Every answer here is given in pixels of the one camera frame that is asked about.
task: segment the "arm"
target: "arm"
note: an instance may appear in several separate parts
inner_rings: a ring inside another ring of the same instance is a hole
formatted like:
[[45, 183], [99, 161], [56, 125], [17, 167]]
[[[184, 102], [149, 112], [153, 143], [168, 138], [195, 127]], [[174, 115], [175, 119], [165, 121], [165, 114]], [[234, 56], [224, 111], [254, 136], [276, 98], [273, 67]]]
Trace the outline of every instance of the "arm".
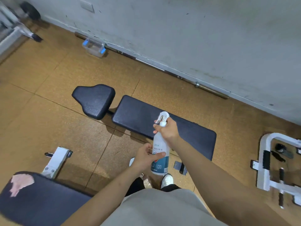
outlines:
[[132, 165], [73, 213], [62, 226], [100, 226], [121, 204], [130, 185], [142, 171], [166, 155], [165, 152], [152, 155], [149, 149], [152, 147], [146, 143], [139, 148]]
[[234, 225], [289, 225], [251, 190], [226, 171], [205, 158], [178, 133], [177, 124], [168, 118], [167, 125], [154, 125], [156, 132], [180, 156], [199, 193], [217, 219]]

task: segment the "white spray bottle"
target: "white spray bottle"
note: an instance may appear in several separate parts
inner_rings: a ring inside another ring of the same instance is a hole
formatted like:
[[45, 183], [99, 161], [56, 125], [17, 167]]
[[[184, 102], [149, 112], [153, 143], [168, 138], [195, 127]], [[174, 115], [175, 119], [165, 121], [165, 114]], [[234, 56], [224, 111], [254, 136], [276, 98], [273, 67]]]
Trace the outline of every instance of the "white spray bottle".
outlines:
[[[168, 112], [161, 112], [156, 124], [160, 123], [160, 126], [165, 127], [167, 124], [166, 120], [169, 118]], [[151, 164], [151, 171], [155, 175], [166, 175], [168, 170], [168, 160], [169, 160], [169, 150], [170, 147], [163, 139], [160, 132], [156, 133], [153, 137], [153, 154], [165, 152], [166, 156], [162, 159], [156, 160]]]

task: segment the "hand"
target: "hand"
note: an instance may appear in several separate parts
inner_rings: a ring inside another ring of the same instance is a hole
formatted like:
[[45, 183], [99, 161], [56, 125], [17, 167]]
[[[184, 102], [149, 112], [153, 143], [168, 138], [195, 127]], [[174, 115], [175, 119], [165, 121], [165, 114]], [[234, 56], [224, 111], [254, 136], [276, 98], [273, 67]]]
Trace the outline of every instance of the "hand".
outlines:
[[165, 127], [161, 127], [157, 124], [154, 124], [153, 127], [155, 128], [153, 133], [156, 134], [157, 132], [160, 132], [164, 140], [171, 148], [175, 141], [180, 138], [177, 123], [170, 117], [167, 118], [167, 124]]
[[146, 143], [141, 148], [139, 148], [131, 167], [137, 169], [139, 173], [142, 173], [142, 171], [150, 167], [153, 161], [164, 158], [166, 156], [165, 152], [153, 155], [152, 148], [153, 146], [150, 143]]

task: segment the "sneaker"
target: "sneaker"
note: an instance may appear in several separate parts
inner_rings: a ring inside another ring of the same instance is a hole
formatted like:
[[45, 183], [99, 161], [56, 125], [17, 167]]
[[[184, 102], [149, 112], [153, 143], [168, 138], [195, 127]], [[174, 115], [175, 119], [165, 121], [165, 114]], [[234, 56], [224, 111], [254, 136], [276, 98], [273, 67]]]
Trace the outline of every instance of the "sneaker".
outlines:
[[162, 179], [162, 185], [161, 185], [161, 189], [165, 186], [174, 184], [173, 183], [173, 177], [170, 174], [167, 174], [164, 176], [164, 178]]
[[129, 167], [132, 165], [134, 159], [135, 159], [135, 157], [131, 158]]

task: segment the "black cushion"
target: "black cushion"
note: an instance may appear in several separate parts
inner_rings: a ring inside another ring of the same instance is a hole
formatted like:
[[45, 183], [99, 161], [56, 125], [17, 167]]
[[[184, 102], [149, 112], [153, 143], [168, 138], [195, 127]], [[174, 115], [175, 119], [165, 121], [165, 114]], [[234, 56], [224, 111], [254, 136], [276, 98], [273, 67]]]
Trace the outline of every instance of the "black cushion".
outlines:
[[59, 226], [92, 197], [38, 173], [16, 174], [31, 175], [35, 182], [10, 197], [9, 181], [0, 194], [0, 213], [24, 226]]
[[[157, 107], [124, 95], [112, 117], [112, 121], [130, 131], [153, 139], [154, 120], [158, 118], [162, 111]], [[212, 160], [216, 133], [171, 113], [169, 115], [177, 122], [180, 136], [207, 159]]]
[[88, 117], [101, 120], [115, 97], [115, 90], [104, 84], [78, 86], [73, 91], [72, 97], [80, 103]]

